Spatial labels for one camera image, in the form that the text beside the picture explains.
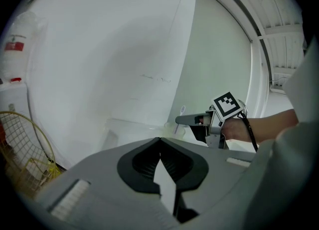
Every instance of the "wire basket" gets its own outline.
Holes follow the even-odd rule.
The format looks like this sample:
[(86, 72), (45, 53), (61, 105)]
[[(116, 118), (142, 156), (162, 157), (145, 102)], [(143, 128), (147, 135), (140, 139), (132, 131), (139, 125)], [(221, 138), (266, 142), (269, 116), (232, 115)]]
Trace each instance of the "wire basket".
[(60, 174), (47, 137), (22, 114), (0, 112), (0, 152), (2, 170), (29, 197)]

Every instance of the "toothbrush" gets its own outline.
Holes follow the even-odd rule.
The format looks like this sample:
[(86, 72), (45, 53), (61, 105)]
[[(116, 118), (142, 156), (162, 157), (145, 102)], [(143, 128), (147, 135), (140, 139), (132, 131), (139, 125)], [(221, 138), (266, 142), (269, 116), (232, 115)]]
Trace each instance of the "toothbrush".
[[(183, 106), (180, 108), (180, 113), (179, 113), (180, 116), (182, 116), (182, 115), (184, 114), (185, 109), (186, 109), (186, 106), (185, 106), (185, 105), (183, 105)], [(174, 132), (173, 132), (174, 134), (176, 134), (177, 129), (178, 129), (178, 126), (179, 126), (179, 124), (177, 124), (177, 126), (175, 127)]]

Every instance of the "red object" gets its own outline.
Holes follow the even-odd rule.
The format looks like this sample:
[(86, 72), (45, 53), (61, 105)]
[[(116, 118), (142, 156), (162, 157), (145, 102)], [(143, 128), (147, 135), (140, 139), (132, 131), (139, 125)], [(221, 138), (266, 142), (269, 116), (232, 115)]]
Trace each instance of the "red object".
[(15, 81), (19, 81), (19, 82), (20, 82), (20, 81), (21, 81), (21, 78), (13, 78), (13, 79), (11, 79), (10, 81), (11, 81), (11, 82), (15, 82)]
[(18, 50), (22, 51), (24, 47), (24, 43), (22, 42), (7, 42), (4, 50)]

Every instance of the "black and white square marker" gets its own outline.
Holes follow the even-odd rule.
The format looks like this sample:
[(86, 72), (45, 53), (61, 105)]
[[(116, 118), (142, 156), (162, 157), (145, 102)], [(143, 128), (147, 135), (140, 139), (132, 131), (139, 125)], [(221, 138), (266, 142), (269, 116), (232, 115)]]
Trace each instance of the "black and white square marker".
[(243, 110), (242, 106), (230, 92), (213, 99), (212, 103), (221, 120), (233, 117)]

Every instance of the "human arm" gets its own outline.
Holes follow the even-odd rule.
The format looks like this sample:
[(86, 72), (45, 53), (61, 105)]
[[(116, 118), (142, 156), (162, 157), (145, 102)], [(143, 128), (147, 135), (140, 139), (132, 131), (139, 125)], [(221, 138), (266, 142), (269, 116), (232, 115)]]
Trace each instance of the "human arm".
[[(269, 117), (249, 118), (248, 121), (257, 143), (274, 139), (284, 129), (298, 124), (298, 119), (293, 109)], [(251, 142), (247, 128), (241, 119), (228, 119), (221, 132), (225, 135), (226, 140), (235, 139)]]

